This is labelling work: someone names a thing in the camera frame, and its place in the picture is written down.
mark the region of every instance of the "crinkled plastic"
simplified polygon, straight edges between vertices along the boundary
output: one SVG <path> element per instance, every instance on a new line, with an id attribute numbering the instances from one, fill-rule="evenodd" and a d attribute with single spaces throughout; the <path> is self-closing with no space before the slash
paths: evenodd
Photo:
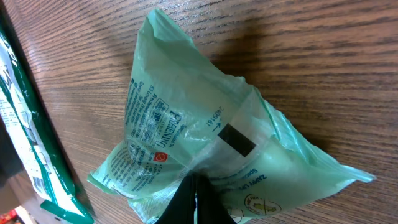
<path id="1" fill-rule="evenodd" d="M 0 26 L 0 115 L 40 205 L 70 223 L 93 223 L 75 186 L 50 121 Z"/>
<path id="2" fill-rule="evenodd" d="M 88 181 L 153 223 L 188 172 L 209 177 L 237 222 L 375 177 L 310 144 L 243 77 L 225 75 L 162 11 L 138 33 L 124 140 Z"/>

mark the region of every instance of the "wood grain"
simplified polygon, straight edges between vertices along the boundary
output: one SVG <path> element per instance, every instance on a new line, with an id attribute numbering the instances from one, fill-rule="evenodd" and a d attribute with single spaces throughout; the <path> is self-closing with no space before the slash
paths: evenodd
<path id="1" fill-rule="evenodd" d="M 215 65 L 243 75 L 312 143 L 375 174 L 252 223 L 398 223 L 398 1 L 4 0 L 97 223 L 140 223 L 85 181 L 123 137 L 137 31 L 163 9 Z"/>

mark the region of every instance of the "plastic bag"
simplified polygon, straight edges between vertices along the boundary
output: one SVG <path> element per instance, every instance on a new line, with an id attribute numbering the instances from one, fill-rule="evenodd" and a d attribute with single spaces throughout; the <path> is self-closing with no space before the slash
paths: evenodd
<path id="1" fill-rule="evenodd" d="M 70 223 L 94 220 L 75 197 L 57 138 L 0 26 L 0 115 L 43 209 Z"/>
<path id="2" fill-rule="evenodd" d="M 146 223 L 191 170 L 209 177 L 242 223 L 374 178 L 311 145 L 257 88 L 219 71 L 160 10 L 138 33 L 124 121 L 124 140 L 88 181 L 126 196 Z"/>

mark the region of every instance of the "black label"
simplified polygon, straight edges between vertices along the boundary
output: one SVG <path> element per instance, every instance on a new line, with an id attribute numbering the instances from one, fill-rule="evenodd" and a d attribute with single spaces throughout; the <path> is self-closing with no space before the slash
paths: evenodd
<path id="1" fill-rule="evenodd" d="M 218 133 L 218 136 L 244 157 L 246 157 L 256 146 L 256 144 L 250 141 L 250 139 L 230 124 L 227 124 L 220 133 Z"/>

